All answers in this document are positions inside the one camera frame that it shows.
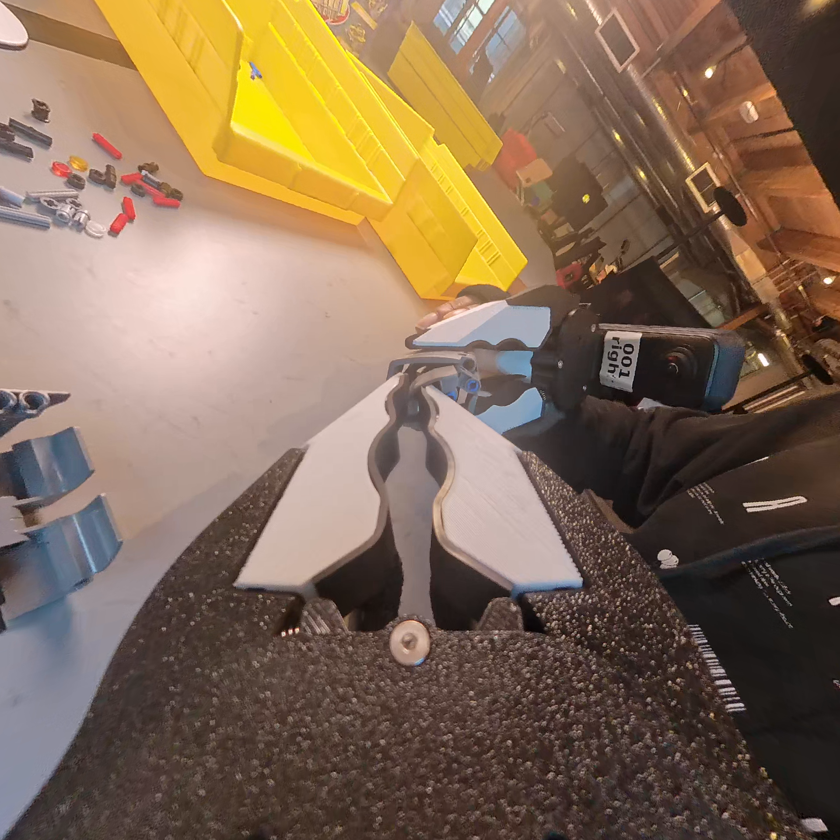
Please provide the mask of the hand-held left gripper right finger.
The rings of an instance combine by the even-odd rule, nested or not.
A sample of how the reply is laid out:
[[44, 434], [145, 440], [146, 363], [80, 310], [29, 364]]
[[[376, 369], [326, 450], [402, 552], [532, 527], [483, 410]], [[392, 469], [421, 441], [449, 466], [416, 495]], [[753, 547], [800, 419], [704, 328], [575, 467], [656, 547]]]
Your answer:
[[437, 388], [422, 394], [433, 454], [443, 458], [433, 504], [440, 546], [512, 596], [582, 588], [521, 450]]

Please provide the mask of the red bean bag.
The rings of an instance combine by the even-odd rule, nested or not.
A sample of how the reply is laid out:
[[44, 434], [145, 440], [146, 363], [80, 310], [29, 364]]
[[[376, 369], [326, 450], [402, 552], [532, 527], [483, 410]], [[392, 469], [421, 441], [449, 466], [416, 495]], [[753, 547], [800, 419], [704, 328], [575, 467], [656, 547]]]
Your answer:
[[528, 137], [514, 129], [508, 129], [501, 136], [501, 148], [493, 167], [501, 175], [515, 176], [518, 170], [534, 162], [538, 155]]

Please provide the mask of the grey desk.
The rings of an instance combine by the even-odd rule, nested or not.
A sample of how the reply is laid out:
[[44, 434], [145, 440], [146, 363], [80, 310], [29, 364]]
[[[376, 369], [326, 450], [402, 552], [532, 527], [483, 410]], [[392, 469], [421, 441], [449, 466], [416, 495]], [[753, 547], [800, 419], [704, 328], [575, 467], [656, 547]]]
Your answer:
[[2, 387], [70, 393], [5, 437], [78, 427], [95, 472], [46, 518], [107, 496], [122, 549], [2, 633], [2, 834], [74, 739], [134, 617], [194, 538], [290, 447], [380, 384], [421, 299], [369, 225], [205, 177], [135, 70], [32, 43], [2, 51], [2, 120], [46, 100], [51, 150], [2, 157], [16, 193], [56, 182], [93, 132], [119, 171], [185, 195], [118, 236], [2, 223]]

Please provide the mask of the person's right forearm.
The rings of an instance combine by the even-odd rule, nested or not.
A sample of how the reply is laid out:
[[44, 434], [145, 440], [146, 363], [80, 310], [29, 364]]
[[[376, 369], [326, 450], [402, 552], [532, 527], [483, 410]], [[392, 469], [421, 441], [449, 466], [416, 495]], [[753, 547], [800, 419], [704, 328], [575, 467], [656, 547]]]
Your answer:
[[509, 439], [575, 491], [593, 491], [637, 526], [681, 491], [759, 459], [836, 438], [838, 389], [759, 414], [637, 409], [588, 397], [572, 414]]

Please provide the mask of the blue robot kit box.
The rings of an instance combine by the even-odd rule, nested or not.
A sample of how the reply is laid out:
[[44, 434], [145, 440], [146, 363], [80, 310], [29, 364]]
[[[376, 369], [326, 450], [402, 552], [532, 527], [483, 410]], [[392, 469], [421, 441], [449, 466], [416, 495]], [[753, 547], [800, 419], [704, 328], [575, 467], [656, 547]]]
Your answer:
[[333, 28], [358, 25], [373, 31], [388, 1], [311, 1], [324, 21]]

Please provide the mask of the paned window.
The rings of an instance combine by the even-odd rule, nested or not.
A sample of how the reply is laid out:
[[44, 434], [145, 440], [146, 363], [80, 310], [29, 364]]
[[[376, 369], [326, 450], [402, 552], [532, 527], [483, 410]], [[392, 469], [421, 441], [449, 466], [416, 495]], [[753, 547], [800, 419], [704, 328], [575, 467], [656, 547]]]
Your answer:
[[494, 4], [495, 1], [443, 1], [434, 16], [433, 26], [443, 36], [446, 46], [457, 55]]
[[527, 28], [515, 7], [505, 6], [484, 46], [492, 73], [497, 74], [527, 38]]

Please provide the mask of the person's right hand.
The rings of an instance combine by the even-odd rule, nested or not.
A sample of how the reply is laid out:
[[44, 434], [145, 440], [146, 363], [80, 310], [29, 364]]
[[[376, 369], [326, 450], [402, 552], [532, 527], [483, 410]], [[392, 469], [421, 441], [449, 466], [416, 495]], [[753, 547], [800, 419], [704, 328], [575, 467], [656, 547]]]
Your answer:
[[467, 309], [488, 302], [504, 301], [509, 297], [509, 292], [491, 285], [479, 284], [466, 287], [455, 298], [445, 301], [435, 310], [420, 318], [416, 323], [415, 333], [425, 333], [435, 324], [451, 319]]

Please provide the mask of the white booklet stand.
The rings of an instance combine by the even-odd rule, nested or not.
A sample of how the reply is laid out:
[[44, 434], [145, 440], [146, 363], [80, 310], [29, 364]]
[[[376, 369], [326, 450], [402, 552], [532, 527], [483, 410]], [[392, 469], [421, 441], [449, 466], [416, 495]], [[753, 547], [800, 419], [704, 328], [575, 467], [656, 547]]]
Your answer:
[[3, 2], [0, 5], [0, 18], [1, 49], [12, 51], [26, 49], [29, 42], [26, 26]]

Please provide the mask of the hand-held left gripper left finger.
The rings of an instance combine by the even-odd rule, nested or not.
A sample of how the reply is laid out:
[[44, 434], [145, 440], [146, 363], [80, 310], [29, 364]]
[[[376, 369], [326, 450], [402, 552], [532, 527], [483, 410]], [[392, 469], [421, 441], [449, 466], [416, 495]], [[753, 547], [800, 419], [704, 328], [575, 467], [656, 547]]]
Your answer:
[[302, 457], [234, 585], [305, 597], [365, 599], [370, 579], [351, 570], [371, 558], [395, 463], [387, 443], [404, 377], [391, 377], [305, 444]]

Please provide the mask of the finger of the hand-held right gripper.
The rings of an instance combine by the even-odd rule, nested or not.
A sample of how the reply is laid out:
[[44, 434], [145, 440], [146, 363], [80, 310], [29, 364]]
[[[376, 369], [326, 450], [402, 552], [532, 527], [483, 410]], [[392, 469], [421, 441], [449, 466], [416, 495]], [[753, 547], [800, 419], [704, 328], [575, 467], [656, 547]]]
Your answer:
[[542, 420], [543, 409], [543, 395], [537, 388], [530, 387], [509, 404], [494, 404], [478, 412], [476, 419], [504, 435]]
[[550, 334], [552, 311], [492, 301], [460, 311], [409, 337], [410, 350], [537, 350]]

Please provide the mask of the pile of small brick parts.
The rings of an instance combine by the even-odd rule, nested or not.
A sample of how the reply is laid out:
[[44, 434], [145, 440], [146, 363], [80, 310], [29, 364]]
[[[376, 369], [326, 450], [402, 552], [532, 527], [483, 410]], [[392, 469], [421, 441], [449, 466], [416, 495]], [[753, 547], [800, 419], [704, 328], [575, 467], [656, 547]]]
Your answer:
[[[142, 202], [160, 209], [182, 206], [184, 192], [161, 178], [155, 161], [119, 172], [116, 163], [123, 159], [121, 151], [101, 133], [94, 132], [91, 141], [106, 157], [99, 168], [78, 154], [70, 154], [49, 163], [49, 172], [60, 180], [56, 187], [18, 190], [3, 185], [2, 221], [44, 230], [65, 228], [94, 239], [118, 238], [136, 223]], [[117, 197], [113, 218], [97, 219], [90, 201], [98, 193]]]

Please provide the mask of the yellow plastic bin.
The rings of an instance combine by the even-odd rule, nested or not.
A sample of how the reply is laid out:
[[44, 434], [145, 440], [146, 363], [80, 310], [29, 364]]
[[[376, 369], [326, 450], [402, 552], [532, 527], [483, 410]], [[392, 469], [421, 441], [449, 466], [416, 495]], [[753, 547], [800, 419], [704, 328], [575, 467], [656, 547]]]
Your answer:
[[501, 151], [500, 137], [415, 23], [387, 76], [462, 167], [481, 172], [491, 168]]
[[[265, 82], [259, 44], [272, 2], [97, 2], [112, 32], [202, 173], [350, 224], [320, 201], [349, 196], [302, 145]], [[249, 61], [262, 80], [249, 78]]]
[[527, 259], [465, 170], [310, 2], [276, 2], [259, 53], [312, 162], [349, 195], [319, 200], [366, 218], [421, 298], [511, 287]]

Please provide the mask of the person's black hoodie torso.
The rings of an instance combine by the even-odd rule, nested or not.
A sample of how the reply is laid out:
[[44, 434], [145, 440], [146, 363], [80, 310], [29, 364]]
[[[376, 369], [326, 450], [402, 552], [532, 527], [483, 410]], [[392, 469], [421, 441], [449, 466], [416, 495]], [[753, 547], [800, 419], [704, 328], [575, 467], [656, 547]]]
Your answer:
[[753, 757], [839, 822], [838, 436], [732, 469], [628, 536], [688, 622]]

